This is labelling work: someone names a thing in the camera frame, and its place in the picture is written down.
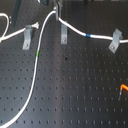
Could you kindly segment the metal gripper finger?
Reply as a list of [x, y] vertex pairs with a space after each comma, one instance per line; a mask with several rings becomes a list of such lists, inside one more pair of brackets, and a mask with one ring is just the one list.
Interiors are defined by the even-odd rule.
[[56, 18], [61, 17], [63, 0], [55, 0], [55, 10], [56, 10]]

